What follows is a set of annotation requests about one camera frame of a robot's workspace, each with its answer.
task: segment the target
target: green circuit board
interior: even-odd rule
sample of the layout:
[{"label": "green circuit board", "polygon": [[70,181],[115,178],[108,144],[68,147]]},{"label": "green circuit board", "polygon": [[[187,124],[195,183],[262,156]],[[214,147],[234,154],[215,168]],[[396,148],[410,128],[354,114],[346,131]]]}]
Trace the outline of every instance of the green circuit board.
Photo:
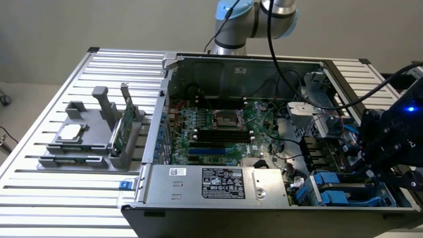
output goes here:
[{"label": "green circuit board", "polygon": [[[267,105],[260,101],[255,101],[258,104]],[[272,124],[274,123],[274,113],[270,110],[258,109],[254,105],[243,109],[242,120],[243,124],[235,125],[230,119],[228,122],[220,121],[220,125],[214,123],[214,116],[218,114],[224,114],[224,117],[230,117],[228,114],[235,114],[234,110],[212,110],[212,109],[199,109],[190,105],[190,103],[183,106],[176,113],[174,120],[174,145],[172,145],[172,158],[171,163],[178,165],[222,165],[222,166],[239,166],[243,158],[259,158],[260,153],[270,157],[268,152],[270,144],[276,146],[276,141],[272,140],[264,133],[263,121]],[[234,130],[248,130],[254,131],[255,139],[251,143],[226,143],[226,153],[224,155],[207,155],[188,153],[191,147],[190,143],[195,142],[194,131],[196,128],[214,130],[214,129],[234,129]],[[279,138],[278,131],[267,130],[268,134]],[[190,156],[196,156],[198,160],[191,161]]]}]

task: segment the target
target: motherboard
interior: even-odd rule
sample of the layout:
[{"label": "motherboard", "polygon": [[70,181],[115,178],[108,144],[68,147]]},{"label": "motherboard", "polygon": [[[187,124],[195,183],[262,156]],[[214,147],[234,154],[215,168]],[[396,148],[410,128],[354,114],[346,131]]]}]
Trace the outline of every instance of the motherboard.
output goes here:
[{"label": "motherboard", "polygon": [[240,109],[228,106],[215,109],[215,103],[202,108],[180,101],[171,108],[172,164],[252,166],[263,159],[275,168],[272,157],[283,147],[266,132],[279,138],[278,116],[268,102],[251,101],[242,105]]}]

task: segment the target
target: slotted metal surface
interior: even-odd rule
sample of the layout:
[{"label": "slotted metal surface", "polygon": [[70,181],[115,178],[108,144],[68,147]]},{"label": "slotted metal surface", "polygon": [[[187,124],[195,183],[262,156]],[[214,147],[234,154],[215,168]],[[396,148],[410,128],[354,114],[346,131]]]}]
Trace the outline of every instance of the slotted metal surface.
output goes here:
[{"label": "slotted metal surface", "polygon": [[[163,53],[100,49],[88,53],[55,98],[0,168],[0,237],[136,237],[116,208],[119,181],[136,177],[162,74]],[[380,78],[358,60],[338,59],[335,65],[359,96]],[[124,109],[120,84],[130,83],[134,103],[147,112],[135,161],[124,173],[63,173],[38,171],[38,156],[54,139],[70,101],[99,109],[91,97],[95,86],[110,88],[110,101]],[[396,100],[390,90],[364,101],[368,108],[388,107]]]}]

